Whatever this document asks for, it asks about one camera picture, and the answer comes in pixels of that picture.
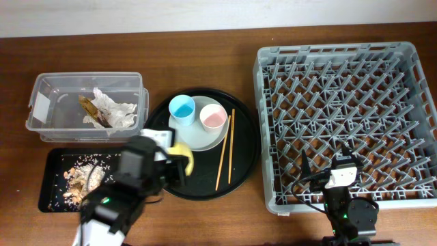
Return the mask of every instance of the wooden table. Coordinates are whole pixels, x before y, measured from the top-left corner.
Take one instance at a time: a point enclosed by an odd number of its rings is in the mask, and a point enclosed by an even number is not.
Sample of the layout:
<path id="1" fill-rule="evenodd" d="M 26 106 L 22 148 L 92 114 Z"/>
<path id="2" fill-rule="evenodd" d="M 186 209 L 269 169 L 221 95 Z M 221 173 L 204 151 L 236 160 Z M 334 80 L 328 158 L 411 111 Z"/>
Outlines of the wooden table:
<path id="1" fill-rule="evenodd" d="M 178 90 L 204 86 L 233 94 L 255 115 L 252 68 L 260 47 L 410 41 L 437 98 L 436 40 L 437 23 L 0 39 L 0 245 L 70 245 L 79 223 L 77 213 L 41 213 L 37 207 L 47 153 L 71 146 L 44 143 L 25 128 L 40 73 L 136 71 L 152 108 Z M 435 245 L 436 214 L 436 208 L 383 210 L 374 239 Z M 323 214 L 270 214 L 258 165 L 238 190 L 216 200 L 165 194 L 160 204 L 146 207 L 126 243 L 262 245 L 330 234 Z"/>

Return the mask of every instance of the gray crate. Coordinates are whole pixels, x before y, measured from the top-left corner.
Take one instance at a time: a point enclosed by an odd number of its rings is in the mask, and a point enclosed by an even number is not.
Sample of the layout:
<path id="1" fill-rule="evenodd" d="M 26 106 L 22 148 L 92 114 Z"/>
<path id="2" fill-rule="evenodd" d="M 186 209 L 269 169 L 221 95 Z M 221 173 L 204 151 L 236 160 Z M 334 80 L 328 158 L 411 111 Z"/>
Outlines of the gray crate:
<path id="1" fill-rule="evenodd" d="M 266 47 L 253 68 L 267 209 L 311 212 L 290 188 L 302 150 L 313 172 L 343 143 L 365 168 L 350 192 L 381 208 L 437 206 L 436 116 L 409 42 Z M 322 209 L 321 193 L 298 195 Z"/>

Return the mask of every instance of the white plate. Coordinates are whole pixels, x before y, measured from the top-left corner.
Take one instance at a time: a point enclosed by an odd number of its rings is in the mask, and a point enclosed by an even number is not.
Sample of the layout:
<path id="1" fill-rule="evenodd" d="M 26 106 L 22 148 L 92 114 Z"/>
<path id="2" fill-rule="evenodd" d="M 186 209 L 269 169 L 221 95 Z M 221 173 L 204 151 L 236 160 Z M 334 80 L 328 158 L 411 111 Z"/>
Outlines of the white plate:
<path id="1" fill-rule="evenodd" d="M 176 122 L 176 120 L 170 115 L 169 127 L 176 130 L 175 141 L 183 142 L 190 146 L 192 151 L 205 151 L 217 146 L 225 138 L 226 130 L 229 126 L 229 122 L 226 121 L 223 126 L 223 130 L 220 133 L 209 134 L 203 129 L 200 122 L 200 111 L 209 104 L 221 104 L 216 100 L 207 96 L 194 96 L 193 100 L 196 103 L 196 115 L 195 120 L 190 126 L 182 126 Z"/>

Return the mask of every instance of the wooden chopstick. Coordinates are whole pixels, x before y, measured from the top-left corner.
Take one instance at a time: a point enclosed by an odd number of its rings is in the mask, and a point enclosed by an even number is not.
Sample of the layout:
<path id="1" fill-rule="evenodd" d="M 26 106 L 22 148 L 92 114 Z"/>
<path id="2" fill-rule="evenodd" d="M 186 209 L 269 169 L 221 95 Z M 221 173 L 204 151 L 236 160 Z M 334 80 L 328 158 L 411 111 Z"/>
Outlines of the wooden chopstick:
<path id="1" fill-rule="evenodd" d="M 231 124 L 231 143 L 229 147 L 229 177 L 227 183 L 231 183 L 231 173 L 232 173 L 232 149 L 234 146 L 234 122 L 235 122 L 235 109 L 232 109 L 232 124 Z"/>
<path id="2" fill-rule="evenodd" d="M 226 141 L 227 141 L 227 133 L 229 132 L 229 122 L 231 121 L 231 116 L 227 118 L 227 130 L 225 135 L 225 141 L 223 142 L 223 148 L 221 149 L 221 157 L 220 157 L 220 165 L 218 166 L 218 174 L 217 174 L 217 182 L 216 182 L 216 190 L 219 188 L 219 181 L 220 181 L 220 174 L 221 174 L 221 166 L 223 164 L 223 156 L 225 155 L 225 149 L 226 149 Z"/>

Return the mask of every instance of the crumpled napkin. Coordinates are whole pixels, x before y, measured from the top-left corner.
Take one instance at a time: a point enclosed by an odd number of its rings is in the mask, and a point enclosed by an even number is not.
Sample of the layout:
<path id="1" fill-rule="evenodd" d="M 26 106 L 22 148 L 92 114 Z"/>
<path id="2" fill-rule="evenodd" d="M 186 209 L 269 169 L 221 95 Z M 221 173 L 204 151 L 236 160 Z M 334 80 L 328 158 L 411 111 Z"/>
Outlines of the crumpled napkin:
<path id="1" fill-rule="evenodd" d="M 137 108 L 136 104 L 115 103 L 114 100 L 109 98 L 106 94 L 103 94 L 97 87 L 93 89 L 93 93 L 95 99 L 93 99 L 91 103 L 101 110 L 113 128 L 126 128 L 135 123 L 135 117 L 137 115 L 133 114 L 133 112 Z M 95 128 L 104 128 L 89 115 L 83 118 L 83 123 L 92 123 Z"/>

